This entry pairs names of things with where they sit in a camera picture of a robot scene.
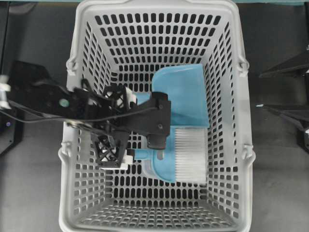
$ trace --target blue brush handle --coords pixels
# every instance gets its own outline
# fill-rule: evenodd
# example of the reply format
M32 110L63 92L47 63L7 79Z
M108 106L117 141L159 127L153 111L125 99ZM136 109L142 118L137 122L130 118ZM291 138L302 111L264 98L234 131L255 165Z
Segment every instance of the blue brush handle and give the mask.
M134 159L136 160L151 160L155 151L150 149L135 149Z

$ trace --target black cable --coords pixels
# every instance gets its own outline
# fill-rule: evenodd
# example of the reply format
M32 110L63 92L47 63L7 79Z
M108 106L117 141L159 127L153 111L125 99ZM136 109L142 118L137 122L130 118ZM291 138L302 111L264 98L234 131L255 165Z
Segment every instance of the black cable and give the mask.
M16 121L20 121L20 122L24 122L24 123L36 123L36 122L42 122L42 121L54 121L54 120L74 120L74 121L80 121L80 122L101 122L101 121L106 121L109 119L116 119L116 118L120 118L120 117L127 117L127 116L131 116L131 115L136 115L136 114L141 114L150 110L155 110L157 109L156 107L149 107L146 109L142 109L142 110L138 110L135 112L129 112L129 113L125 113L125 114L121 114L121 115L114 115L114 116L109 116L109 117L103 117L103 118L94 118L94 119L72 119L72 118L65 118L65 117L47 117L47 118L39 118L39 119L31 119L31 120L23 120L20 118L17 118L3 110L0 110L0 113L11 117L13 119L15 119Z
M36 117L38 117L38 118L44 118L42 115L39 115L39 114L41 114L41 113L37 113L37 112L35 112L35 111L30 111L30 110L27 110L27 109L25 109L25 108L18 108L19 110L22 110L22 111L25 111L26 113L28 113L28 114L31 114L31 115L33 115L33 116L36 116Z
M36 123L36 122L42 122L42 121L53 121L57 119L62 119L62 117L50 117L50 118L40 118L40 119L31 119L31 120L23 120L20 118L17 118L3 110L0 110L0 113L7 115L8 117L15 119L16 121L24 122L24 123Z

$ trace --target gray floor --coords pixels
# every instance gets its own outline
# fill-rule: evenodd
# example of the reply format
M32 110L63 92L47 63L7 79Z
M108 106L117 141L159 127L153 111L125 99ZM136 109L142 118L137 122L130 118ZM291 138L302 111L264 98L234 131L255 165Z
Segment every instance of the gray floor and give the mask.
M10 8L3 72L13 59L44 65L65 83L76 4L40 3L28 13ZM258 80L258 74L308 44L304 7L239 5L247 59L253 144L252 232L304 232L309 228L309 154L296 145L296 129L255 108L260 103L305 103L302 80ZM22 142L0 157L0 231L59 232L62 124L30 124Z

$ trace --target blue dustpan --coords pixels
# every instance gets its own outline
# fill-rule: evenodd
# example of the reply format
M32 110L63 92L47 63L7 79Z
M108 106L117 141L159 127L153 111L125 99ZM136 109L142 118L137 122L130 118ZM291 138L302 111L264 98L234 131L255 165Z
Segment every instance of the blue dustpan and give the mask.
M175 178L175 129L208 128L206 92L201 64L162 68L154 74L152 92L167 93L171 101L171 129L164 158L158 159L156 150L136 149L136 160L151 160L152 171L167 182ZM148 100L148 93L136 93L138 104Z
M167 93L171 101L171 127L209 127L203 66L180 65L162 68L154 74L152 92ZM149 93L136 93L138 104Z

